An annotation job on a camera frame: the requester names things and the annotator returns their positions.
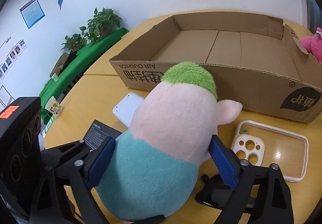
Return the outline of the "black product box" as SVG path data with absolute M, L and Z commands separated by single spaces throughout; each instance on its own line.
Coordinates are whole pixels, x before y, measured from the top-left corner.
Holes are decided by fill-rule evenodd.
M 118 138 L 121 132 L 105 125 L 104 123 L 94 120 L 86 132 L 83 140 L 86 145 L 92 149 L 98 149 L 99 146 L 109 138 Z

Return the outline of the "clear white phone case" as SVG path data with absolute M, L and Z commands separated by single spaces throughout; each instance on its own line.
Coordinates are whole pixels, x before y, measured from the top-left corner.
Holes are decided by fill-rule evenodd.
M 300 182 L 306 175 L 309 143 L 303 135 L 244 120 L 236 129 L 231 149 L 239 159 L 247 159 L 252 165 L 277 164 L 287 182 Z

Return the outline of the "white power bank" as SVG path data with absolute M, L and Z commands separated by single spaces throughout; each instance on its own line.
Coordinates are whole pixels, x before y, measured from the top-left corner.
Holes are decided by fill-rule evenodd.
M 145 98 L 130 92 L 112 110 L 114 116 L 127 128 L 129 128 L 133 115 Z

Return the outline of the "pig plush toy green hair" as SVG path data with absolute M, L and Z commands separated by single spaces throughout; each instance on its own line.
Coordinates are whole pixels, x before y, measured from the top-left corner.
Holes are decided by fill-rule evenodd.
M 241 103 L 217 99 L 215 81 L 200 65 L 182 62 L 168 69 L 116 139 L 96 188 L 105 207 L 124 221 L 175 213 L 210 158 L 212 136 L 241 111 Z

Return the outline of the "black sunglasses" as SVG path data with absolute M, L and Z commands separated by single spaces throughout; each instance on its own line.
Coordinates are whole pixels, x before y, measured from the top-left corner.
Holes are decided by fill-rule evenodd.
M 204 187 L 196 194 L 194 198 L 196 202 L 222 210 L 232 194 L 232 189 L 224 184 L 220 174 L 211 178 L 204 174 L 201 180 L 204 183 Z

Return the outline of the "paper cup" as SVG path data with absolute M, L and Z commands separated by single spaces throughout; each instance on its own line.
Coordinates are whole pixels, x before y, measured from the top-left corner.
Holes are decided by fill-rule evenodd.
M 46 103 L 45 109 L 51 112 L 55 117 L 58 117 L 63 107 L 60 105 L 60 103 L 56 100 L 54 96 L 52 96 Z

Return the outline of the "small cardboard box on bench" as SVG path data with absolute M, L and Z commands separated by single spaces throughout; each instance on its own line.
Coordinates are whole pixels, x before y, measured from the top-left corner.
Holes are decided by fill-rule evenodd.
M 65 65 L 67 59 L 69 57 L 69 54 L 64 52 L 60 58 L 58 59 L 58 61 L 56 62 L 52 72 L 50 73 L 50 77 L 53 77 L 54 74 L 58 75 L 60 73 L 60 71 L 62 70 L 63 66 Z

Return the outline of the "green cloth covered bench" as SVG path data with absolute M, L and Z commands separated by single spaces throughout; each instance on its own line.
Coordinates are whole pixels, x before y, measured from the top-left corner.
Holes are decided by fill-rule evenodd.
M 58 80 L 50 79 L 40 92 L 41 98 L 41 118 L 45 124 L 49 121 L 51 114 L 45 108 L 47 101 L 54 96 L 56 99 L 65 91 L 67 86 L 81 73 L 84 73 L 97 59 L 106 51 L 115 45 L 129 31 L 126 28 L 120 28 L 112 34 L 96 42 L 96 44 L 87 44 L 81 48 L 76 58 L 65 68 L 58 76 Z

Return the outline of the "small potted green plant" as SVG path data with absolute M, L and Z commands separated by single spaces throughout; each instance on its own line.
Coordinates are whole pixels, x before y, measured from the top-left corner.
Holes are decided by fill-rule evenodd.
M 65 42 L 62 43 L 62 50 L 71 50 L 73 52 L 80 50 L 86 45 L 86 38 L 83 38 L 80 34 L 73 34 L 71 37 L 65 36 Z

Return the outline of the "brown cardboard box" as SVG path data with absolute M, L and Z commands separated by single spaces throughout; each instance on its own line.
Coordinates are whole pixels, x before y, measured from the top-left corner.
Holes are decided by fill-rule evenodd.
M 127 87 L 152 90 L 170 67 L 194 62 L 212 74 L 219 99 L 304 123 L 321 114 L 321 64 L 282 19 L 193 12 L 146 25 L 110 60 Z

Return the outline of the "large potted green plant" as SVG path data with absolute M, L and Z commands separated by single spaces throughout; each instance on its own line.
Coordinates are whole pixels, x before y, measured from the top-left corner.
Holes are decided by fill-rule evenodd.
M 93 17 L 88 19 L 86 26 L 81 26 L 81 34 L 95 44 L 102 38 L 107 37 L 113 31 L 121 27 L 122 18 L 119 17 L 113 9 L 103 8 L 99 11 L 94 9 Z

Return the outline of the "pink plush toy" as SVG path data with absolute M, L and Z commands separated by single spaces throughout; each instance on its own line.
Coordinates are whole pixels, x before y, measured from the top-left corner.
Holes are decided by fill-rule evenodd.
M 300 39 L 302 46 L 311 53 L 319 62 L 322 63 L 322 29 L 317 27 L 314 36 L 305 36 Z

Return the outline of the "blue framed wall poster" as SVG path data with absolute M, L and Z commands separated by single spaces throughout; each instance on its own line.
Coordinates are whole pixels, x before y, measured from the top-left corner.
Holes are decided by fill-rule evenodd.
M 38 0 L 31 0 L 26 3 L 20 8 L 20 13 L 28 29 L 45 16 Z

